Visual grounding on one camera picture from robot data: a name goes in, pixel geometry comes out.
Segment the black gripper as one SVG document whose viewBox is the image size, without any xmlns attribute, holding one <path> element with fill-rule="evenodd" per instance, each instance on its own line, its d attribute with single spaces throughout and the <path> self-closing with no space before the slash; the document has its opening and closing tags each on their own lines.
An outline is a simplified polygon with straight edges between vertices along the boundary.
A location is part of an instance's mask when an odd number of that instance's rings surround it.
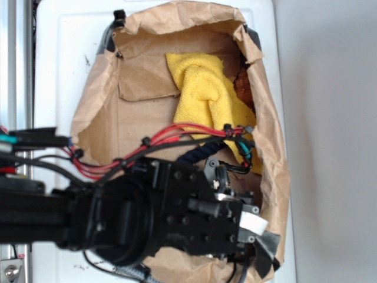
<svg viewBox="0 0 377 283">
<path fill-rule="evenodd" d="M 141 159 L 130 168 L 136 211 L 133 258 L 161 248 L 189 255 L 228 257 L 262 239 L 268 221 L 253 196 L 226 186 L 220 164 L 200 169 L 167 160 Z"/>
</svg>

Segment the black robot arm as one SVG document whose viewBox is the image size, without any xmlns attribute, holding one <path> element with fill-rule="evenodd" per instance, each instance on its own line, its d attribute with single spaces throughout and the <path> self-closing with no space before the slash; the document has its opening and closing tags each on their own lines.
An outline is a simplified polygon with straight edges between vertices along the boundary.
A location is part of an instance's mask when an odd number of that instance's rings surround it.
<svg viewBox="0 0 377 283">
<path fill-rule="evenodd" d="M 267 221 L 249 195 L 196 166 L 141 159 L 104 184 L 71 184 L 45 193 L 42 182 L 1 176 L 1 242 L 54 242 L 91 250 L 114 265 L 133 266 L 172 247 L 189 255 L 242 253 L 260 245 Z"/>
</svg>

